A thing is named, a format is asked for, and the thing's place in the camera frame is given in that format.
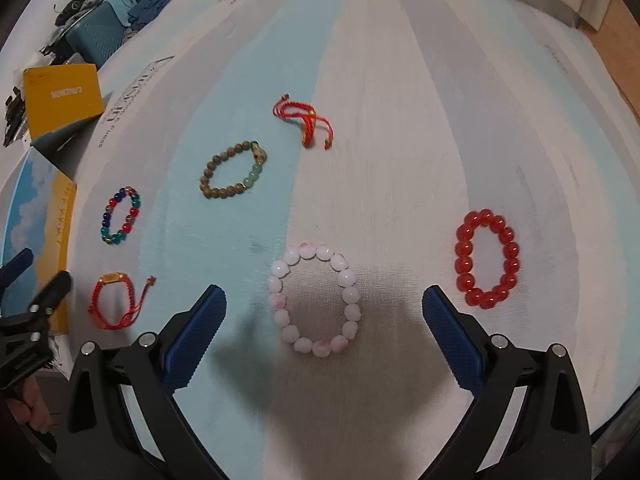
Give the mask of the person's left hand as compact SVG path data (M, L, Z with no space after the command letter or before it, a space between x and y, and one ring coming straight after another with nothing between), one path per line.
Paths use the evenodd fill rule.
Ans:
M19 424L29 424L40 434L46 434L53 425L35 376L25 379L17 397L6 400L6 405Z

